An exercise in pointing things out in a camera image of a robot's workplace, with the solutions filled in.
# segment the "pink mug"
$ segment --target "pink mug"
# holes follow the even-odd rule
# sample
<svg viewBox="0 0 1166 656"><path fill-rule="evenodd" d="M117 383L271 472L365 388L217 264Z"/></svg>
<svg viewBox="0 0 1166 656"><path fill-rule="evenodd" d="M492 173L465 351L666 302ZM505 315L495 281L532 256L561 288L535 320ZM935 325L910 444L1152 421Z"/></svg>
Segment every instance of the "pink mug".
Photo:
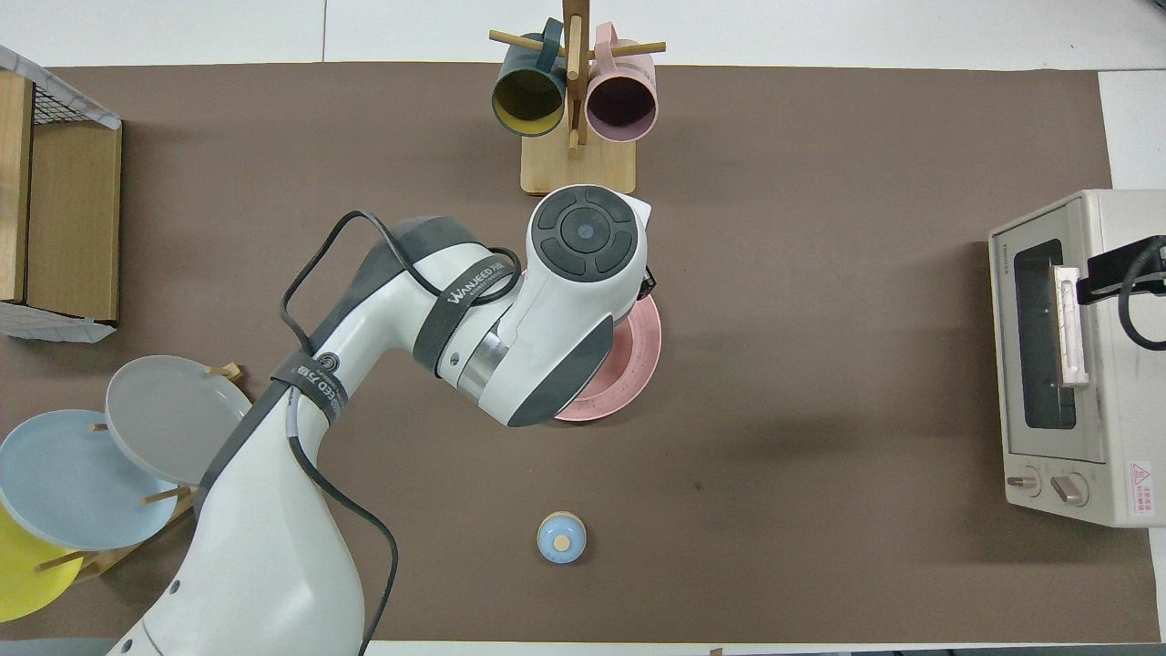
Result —
<svg viewBox="0 0 1166 656"><path fill-rule="evenodd" d="M612 48L635 45L605 22L595 30L595 65L583 99L591 131L609 141L635 141L655 125L655 64L652 55L613 57Z"/></svg>

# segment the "round lid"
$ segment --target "round lid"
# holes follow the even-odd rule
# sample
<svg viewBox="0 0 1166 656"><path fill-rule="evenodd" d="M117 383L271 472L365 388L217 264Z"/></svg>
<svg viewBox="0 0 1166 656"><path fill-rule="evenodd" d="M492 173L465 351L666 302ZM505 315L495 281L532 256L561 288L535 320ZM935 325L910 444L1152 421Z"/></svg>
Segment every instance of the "round lid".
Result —
<svg viewBox="0 0 1166 656"><path fill-rule="evenodd" d="M575 515L552 513L539 525L539 552L556 565L574 563L586 548L586 529Z"/></svg>

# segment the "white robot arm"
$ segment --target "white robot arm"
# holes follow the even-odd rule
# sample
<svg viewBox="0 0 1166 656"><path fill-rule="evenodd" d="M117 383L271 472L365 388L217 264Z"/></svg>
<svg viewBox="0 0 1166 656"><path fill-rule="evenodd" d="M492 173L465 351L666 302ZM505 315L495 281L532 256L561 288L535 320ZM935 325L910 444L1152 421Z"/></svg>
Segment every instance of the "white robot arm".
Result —
<svg viewBox="0 0 1166 656"><path fill-rule="evenodd" d="M302 337L310 348L273 374L212 464L175 580L110 654L357 654L365 615L356 566L289 449L289 425L315 461L347 395L393 348L504 425L552 419L590 382L637 299L649 212L603 186L554 191L531 217L526 276L505 294L518 273L456 220L394 226L395 244L372 248ZM300 395L311 403L292 403Z"/></svg>

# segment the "toaster oven window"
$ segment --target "toaster oven window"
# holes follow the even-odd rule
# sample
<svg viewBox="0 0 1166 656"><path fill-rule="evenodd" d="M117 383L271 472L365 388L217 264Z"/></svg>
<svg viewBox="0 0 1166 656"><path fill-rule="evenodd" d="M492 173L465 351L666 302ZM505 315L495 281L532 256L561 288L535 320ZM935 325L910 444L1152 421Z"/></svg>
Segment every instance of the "toaster oven window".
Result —
<svg viewBox="0 0 1166 656"><path fill-rule="evenodd" d="M1073 389L1056 385L1056 301L1049 267L1063 261L1060 239L1020 251L1012 261L1024 418L1032 429L1069 430L1077 424Z"/></svg>

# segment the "black cable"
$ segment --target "black cable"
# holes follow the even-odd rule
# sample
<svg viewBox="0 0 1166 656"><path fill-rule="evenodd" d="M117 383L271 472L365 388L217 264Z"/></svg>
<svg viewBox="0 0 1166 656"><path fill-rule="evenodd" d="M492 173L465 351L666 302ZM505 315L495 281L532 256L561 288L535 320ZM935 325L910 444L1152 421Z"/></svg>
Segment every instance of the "black cable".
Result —
<svg viewBox="0 0 1166 656"><path fill-rule="evenodd" d="M309 259L308 263L305 263L303 268L300 269L300 274L295 276L295 280L292 281L292 284L283 292L283 301L280 304L280 318L282 318L283 323L286 323L287 326L290 327L296 339L300 340L300 348L308 355L311 355L312 352L315 351L311 347L311 340L308 339L308 334L304 333L303 327L300 326L300 323L292 317L292 313L288 311L288 303L292 302L292 296L295 295L296 290L300 288L300 284L302 284L303 281L308 277L308 275L312 271L312 269L316 268L316 264L319 263L319 260L323 259L325 254L328 254L328 251L332 247L332 242L336 241L337 237L339 237L340 231L343 231L344 227L347 226L347 224L353 218L357 217L367 219L368 223L371 223L373 227L377 228L377 232L379 232L381 238L385 239L385 242L388 244L388 249L393 252L393 255L398 259L398 261L401 262L401 266L405 267L405 269L417 282L417 284L421 284L421 287L424 288L424 290L429 291L434 296L441 295L441 289L438 289L433 282L427 280L426 276L422 275L420 270L417 270L417 267L414 266L413 260L410 260L409 256L405 254L405 249L401 247L401 242L398 241L396 237L393 235L392 231L389 231L388 227L385 226L385 223L381 221L379 218L377 218L377 214L365 210L352 210L349 213L342 216L340 219L336 221L336 225L332 226L332 231L328 233L328 238L324 239L324 242L319 245L319 248L316 251L316 254L311 255L311 259ZM478 296L477 298L473 299L472 303L470 303L471 306L497 301L498 298L508 294L511 289L513 289L514 285L518 284L518 278L519 278L518 271L522 268L522 263L519 261L518 255L514 253L514 251L505 248L503 246L493 246L489 249L492 253L505 254L507 258L510 258L511 262L513 262L514 264L514 273L511 274L510 280L506 281L506 284L503 285L501 289Z"/></svg>
<svg viewBox="0 0 1166 656"><path fill-rule="evenodd" d="M1166 341L1156 343L1153 340L1147 340L1138 333L1137 327L1133 326L1133 319L1130 318L1130 295L1133 292L1133 283L1138 278L1138 274L1150 261L1150 258L1154 255L1156 252L1166 246L1166 238L1159 237L1150 242L1144 251L1142 251L1137 258L1130 262L1130 268L1125 269L1125 277L1122 278L1122 290L1117 295L1117 319L1122 323L1122 330L1125 331L1126 337L1144 350L1152 352L1166 352Z"/></svg>
<svg viewBox="0 0 1166 656"><path fill-rule="evenodd" d="M365 650L368 649L368 643L372 641L372 634L377 632L377 623L380 622L380 616L385 613L385 606L388 604L388 593L393 591L393 581L396 580L396 562L399 557L396 551L396 538L393 537L393 531L388 530L388 527L378 520L375 515L368 513L361 508L360 505L344 496L344 493L336 489L336 486L329 482L329 480L319 473L319 470L316 470L316 466L308 460L308 454L303 452L303 445L300 444L300 436L288 436L288 443L292 445L292 453L295 456L296 463L300 464L300 468L303 470L303 473L307 474L314 484L319 486L319 489L328 493L328 496L335 499L340 506L347 508L352 513L356 513L361 520L372 524L382 536L385 536L385 539L388 541L388 550L392 553L393 564L388 570L388 580L385 583L385 592L380 595L380 604L377 605L377 613L373 614L372 623L370 623L368 628L365 630L364 641L360 643L360 651L358 654L364 656Z"/></svg>

